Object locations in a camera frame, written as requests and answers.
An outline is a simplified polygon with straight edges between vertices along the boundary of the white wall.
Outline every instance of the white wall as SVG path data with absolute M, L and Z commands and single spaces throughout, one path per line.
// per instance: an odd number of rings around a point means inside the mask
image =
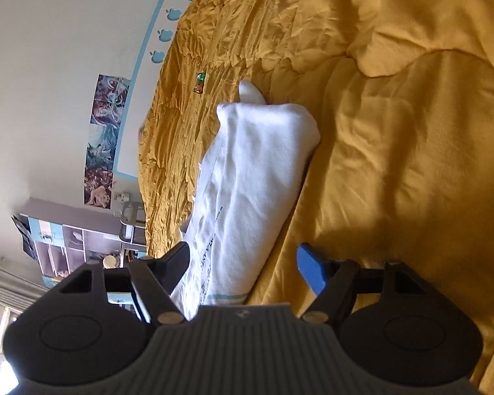
M 131 78 L 156 3 L 0 0 L 0 255 L 20 255 L 9 215 L 28 197 L 84 207 L 97 76 Z

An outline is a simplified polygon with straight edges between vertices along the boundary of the wrinkled fabric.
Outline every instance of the wrinkled fabric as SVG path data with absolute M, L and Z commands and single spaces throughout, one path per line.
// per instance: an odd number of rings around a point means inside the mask
M 150 255 L 178 240 L 216 105 L 244 78 L 322 138 L 249 301 L 307 307 L 301 242 L 404 261 L 478 325 L 472 381 L 494 393 L 494 0 L 194 0 L 140 145 Z
M 181 237 L 188 269 L 171 294 L 187 319 L 201 304 L 242 304 L 300 193 L 320 142 L 315 119 L 296 104 L 267 105 L 249 81 L 240 102 L 219 104 L 220 130 L 200 164 Z

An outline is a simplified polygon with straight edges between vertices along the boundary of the screw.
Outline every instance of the screw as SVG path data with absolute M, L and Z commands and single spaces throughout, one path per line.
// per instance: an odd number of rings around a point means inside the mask
M 324 312 L 312 311 L 304 313 L 302 320 L 309 324 L 324 324 L 329 321 L 329 316 Z
M 178 325 L 185 320 L 185 317 L 179 312 L 163 312 L 157 320 L 163 325 Z

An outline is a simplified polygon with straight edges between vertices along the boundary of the white curtain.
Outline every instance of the white curtain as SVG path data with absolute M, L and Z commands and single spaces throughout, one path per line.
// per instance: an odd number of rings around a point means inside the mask
M 18 276 L 8 267 L 7 261 L 0 258 L 0 304 L 22 313 L 48 289 Z

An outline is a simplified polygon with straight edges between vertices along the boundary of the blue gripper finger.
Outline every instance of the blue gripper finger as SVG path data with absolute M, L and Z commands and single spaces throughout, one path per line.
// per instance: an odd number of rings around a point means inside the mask
M 326 260 L 308 243 L 301 244 L 296 250 L 296 264 L 298 271 L 316 295 L 328 283 L 325 272 Z

